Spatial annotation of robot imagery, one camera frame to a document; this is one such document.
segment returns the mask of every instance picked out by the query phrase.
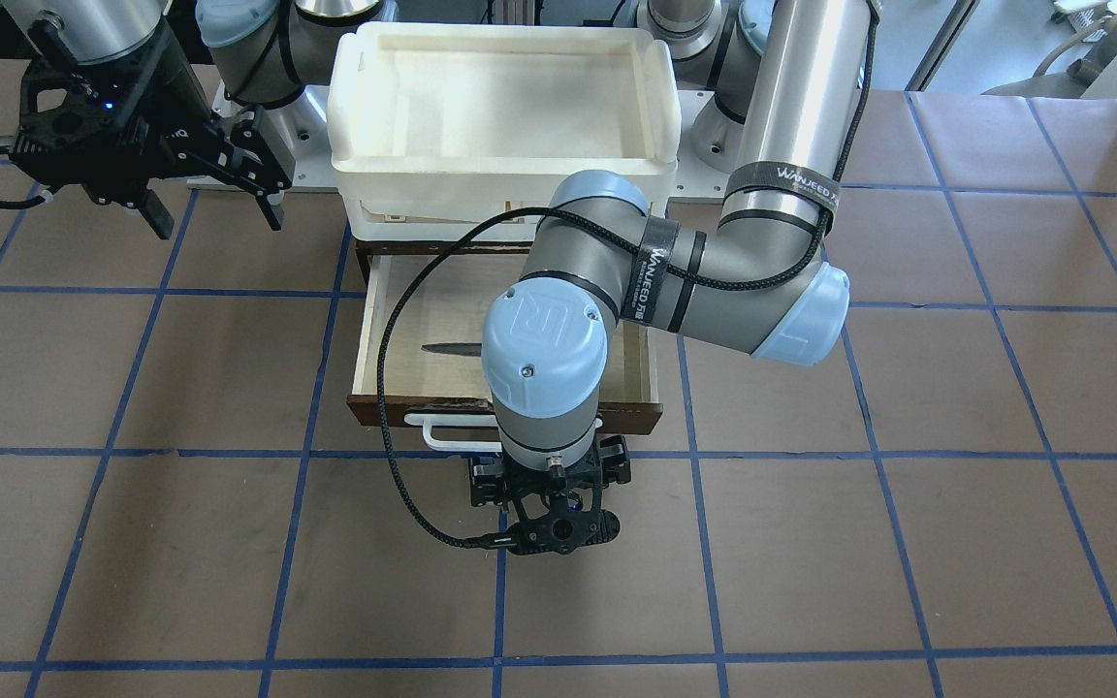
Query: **knife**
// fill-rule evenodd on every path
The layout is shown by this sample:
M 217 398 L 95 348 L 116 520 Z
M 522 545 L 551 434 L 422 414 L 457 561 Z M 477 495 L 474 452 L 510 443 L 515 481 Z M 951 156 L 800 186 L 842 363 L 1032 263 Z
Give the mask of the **knife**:
M 480 356 L 480 342 L 439 342 L 438 344 L 422 344 L 421 350 L 452 356 Z

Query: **tile floor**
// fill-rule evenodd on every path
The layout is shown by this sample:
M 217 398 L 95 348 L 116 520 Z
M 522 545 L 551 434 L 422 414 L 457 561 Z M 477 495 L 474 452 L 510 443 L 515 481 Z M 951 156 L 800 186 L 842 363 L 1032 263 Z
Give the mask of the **tile floor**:
M 342 404 L 335 195 L 271 233 L 166 185 L 170 243 L 75 191 L 0 212 L 0 697 L 1117 698 L 1117 125 L 1071 133 L 1117 107 L 870 105 L 841 344 L 656 334 L 623 534 L 571 557 L 409 520 Z M 403 469 L 448 529 L 499 525 L 459 460 Z

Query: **white plastic bin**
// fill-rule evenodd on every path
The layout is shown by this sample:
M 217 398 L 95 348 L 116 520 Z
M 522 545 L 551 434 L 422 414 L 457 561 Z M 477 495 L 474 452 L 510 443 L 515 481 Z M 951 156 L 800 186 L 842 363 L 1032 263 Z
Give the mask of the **white plastic bin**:
M 661 216 L 680 114 L 643 30 L 371 22 L 338 42 L 327 123 L 353 233 L 398 241 L 544 207 L 585 169 L 633 181 Z M 527 241 L 533 222 L 481 239 Z

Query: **open drawer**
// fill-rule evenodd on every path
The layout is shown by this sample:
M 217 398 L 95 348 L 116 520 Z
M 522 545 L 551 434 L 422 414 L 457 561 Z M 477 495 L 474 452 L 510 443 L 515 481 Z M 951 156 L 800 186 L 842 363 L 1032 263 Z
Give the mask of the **open drawer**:
M 426 344 L 479 342 L 490 302 L 519 278 L 524 255 L 457 255 L 443 261 L 408 302 L 394 324 L 385 360 L 386 420 L 409 414 L 491 414 L 480 358 L 435 354 Z M 378 348 L 382 327 L 400 295 L 431 257 L 372 257 L 356 374 L 347 407 L 363 426 L 378 426 Z M 623 323 L 611 344 L 602 379 L 602 432 L 649 433 L 661 415 L 657 366 L 646 327 Z

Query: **light blue joint cap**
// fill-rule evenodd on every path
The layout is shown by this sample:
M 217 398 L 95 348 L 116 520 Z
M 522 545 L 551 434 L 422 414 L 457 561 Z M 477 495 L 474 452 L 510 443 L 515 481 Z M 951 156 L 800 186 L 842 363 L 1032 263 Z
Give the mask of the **light blue joint cap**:
M 649 200 L 643 198 L 638 185 L 627 179 L 609 171 L 583 171 L 573 173 L 564 179 L 558 189 L 555 190 L 554 198 L 550 200 L 550 208 L 557 209 L 564 203 L 577 202 L 581 199 L 592 199 L 594 195 L 605 195 L 618 199 L 621 202 L 632 203 L 640 211 L 640 216 L 649 216 Z
M 850 299 L 847 272 L 822 261 L 808 288 L 757 346 L 753 358 L 775 358 L 796 366 L 820 362 L 839 340 Z
M 602 381 L 608 352 L 598 302 L 562 279 L 516 283 L 485 314 L 485 381 L 518 415 L 550 419 L 581 407 Z
M 766 51 L 766 37 L 770 36 L 770 20 L 773 18 L 774 3 L 766 0 L 744 0 L 739 6 L 739 31 L 744 32 L 748 45 L 757 56 Z
M 222 48 L 257 31 L 278 4 L 279 0 L 198 0 L 195 26 L 206 46 Z

